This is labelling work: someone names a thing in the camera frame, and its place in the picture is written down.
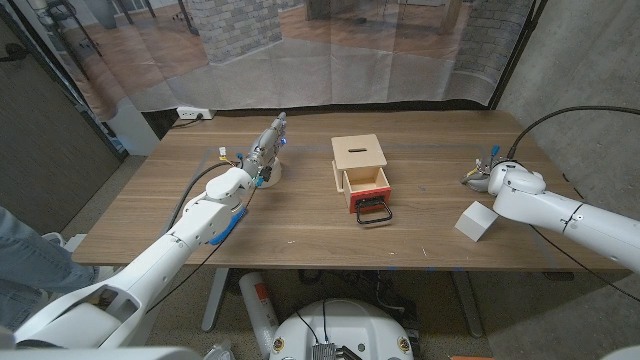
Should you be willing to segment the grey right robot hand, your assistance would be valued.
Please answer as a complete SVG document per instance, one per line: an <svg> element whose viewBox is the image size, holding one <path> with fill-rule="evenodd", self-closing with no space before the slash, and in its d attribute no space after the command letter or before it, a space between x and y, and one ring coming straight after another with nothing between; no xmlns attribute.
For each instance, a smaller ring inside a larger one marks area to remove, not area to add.
<svg viewBox="0 0 640 360"><path fill-rule="evenodd" d="M474 191L486 193L489 189L492 169L500 160L501 157L497 155L488 155L477 159L475 168L461 179L461 183Z"/></svg>

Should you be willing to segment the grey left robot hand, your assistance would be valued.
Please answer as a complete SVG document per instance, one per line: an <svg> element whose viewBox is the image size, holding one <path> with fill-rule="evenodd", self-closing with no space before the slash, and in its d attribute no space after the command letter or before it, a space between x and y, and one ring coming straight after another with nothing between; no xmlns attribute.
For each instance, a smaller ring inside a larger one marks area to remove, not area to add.
<svg viewBox="0 0 640 360"><path fill-rule="evenodd" d="M242 160L241 168L253 179L258 176L265 180L271 178L277 154L286 143L285 128L286 113L281 112L251 145L247 156Z"/></svg>

